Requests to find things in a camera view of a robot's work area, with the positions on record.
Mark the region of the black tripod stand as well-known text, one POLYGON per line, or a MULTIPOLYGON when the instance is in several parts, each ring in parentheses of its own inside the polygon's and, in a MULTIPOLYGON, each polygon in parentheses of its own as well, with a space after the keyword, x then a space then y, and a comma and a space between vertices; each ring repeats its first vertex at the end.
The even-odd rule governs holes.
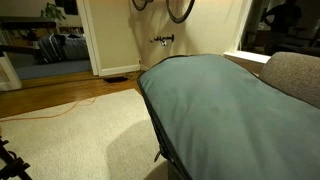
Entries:
POLYGON ((30 165, 25 163, 23 159, 18 157, 14 152, 6 150, 5 145, 8 143, 8 140, 3 140, 0 136, 0 159, 6 163, 0 170, 0 180, 8 180, 16 176, 21 180, 32 180, 26 172, 26 169, 29 168, 30 165))

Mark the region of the large teal zippered bag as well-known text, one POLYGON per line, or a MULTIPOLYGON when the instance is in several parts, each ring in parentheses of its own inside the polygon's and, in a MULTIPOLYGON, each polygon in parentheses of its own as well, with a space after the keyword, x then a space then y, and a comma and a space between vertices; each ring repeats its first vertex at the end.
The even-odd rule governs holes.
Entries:
POLYGON ((240 65, 173 56, 138 85, 180 180, 320 180, 320 109, 240 65))

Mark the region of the black zipper pull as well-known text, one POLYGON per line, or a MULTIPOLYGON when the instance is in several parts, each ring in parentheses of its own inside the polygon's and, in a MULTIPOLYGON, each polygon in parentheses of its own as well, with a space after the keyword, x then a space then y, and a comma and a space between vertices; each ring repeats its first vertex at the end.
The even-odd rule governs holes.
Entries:
POLYGON ((161 151, 159 150, 155 155, 154 162, 156 162, 159 159, 160 155, 161 155, 161 151))

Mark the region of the wall-mounted black bicycle wheel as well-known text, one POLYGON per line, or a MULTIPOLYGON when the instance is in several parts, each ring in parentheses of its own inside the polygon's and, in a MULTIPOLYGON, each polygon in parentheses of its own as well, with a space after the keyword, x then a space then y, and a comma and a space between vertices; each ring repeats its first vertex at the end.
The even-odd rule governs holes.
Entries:
POLYGON ((166 0, 166 7, 171 20, 176 23, 184 22, 192 11, 195 0, 166 0))

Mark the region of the black wall bike mount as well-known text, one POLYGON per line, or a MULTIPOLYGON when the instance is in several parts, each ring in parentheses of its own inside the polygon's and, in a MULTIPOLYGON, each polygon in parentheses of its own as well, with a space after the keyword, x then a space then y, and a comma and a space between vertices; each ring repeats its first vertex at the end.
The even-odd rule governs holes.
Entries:
POLYGON ((150 39, 150 42, 153 43, 153 42, 159 41, 162 46, 166 46, 168 40, 173 42, 174 39, 175 39, 174 35, 171 35, 171 36, 157 36, 157 37, 155 37, 153 39, 150 39))

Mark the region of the grey fabric sofa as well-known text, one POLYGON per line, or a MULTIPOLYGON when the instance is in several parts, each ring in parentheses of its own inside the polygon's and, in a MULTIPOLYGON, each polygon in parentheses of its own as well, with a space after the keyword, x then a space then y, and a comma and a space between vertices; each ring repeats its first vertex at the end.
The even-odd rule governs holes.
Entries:
POLYGON ((259 78, 271 86, 320 107, 320 58, 277 52, 263 66, 259 78))

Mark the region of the black device on floor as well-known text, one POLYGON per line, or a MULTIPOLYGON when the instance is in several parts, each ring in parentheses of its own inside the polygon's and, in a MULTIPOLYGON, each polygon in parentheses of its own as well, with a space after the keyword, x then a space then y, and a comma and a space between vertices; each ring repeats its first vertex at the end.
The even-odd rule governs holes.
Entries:
POLYGON ((124 76, 119 76, 119 77, 109 77, 109 78, 104 78, 103 81, 107 83, 119 83, 119 82, 125 82, 127 81, 128 78, 124 76))

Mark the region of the green houseplant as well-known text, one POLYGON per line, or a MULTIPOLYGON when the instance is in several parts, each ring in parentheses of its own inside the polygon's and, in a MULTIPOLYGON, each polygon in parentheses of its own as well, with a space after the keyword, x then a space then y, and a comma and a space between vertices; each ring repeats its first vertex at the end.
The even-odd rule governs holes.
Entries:
POLYGON ((66 17, 62 14, 62 11, 57 8, 55 4, 46 3, 46 7, 40 11, 41 17, 47 17, 52 20, 65 20, 66 17))

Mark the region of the striped bedding pile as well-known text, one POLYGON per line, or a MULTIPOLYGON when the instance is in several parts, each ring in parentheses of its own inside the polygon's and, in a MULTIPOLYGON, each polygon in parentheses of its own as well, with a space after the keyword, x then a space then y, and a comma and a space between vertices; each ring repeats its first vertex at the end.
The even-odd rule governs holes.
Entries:
POLYGON ((89 52, 83 34, 49 34, 39 39, 40 64, 88 60, 89 52))

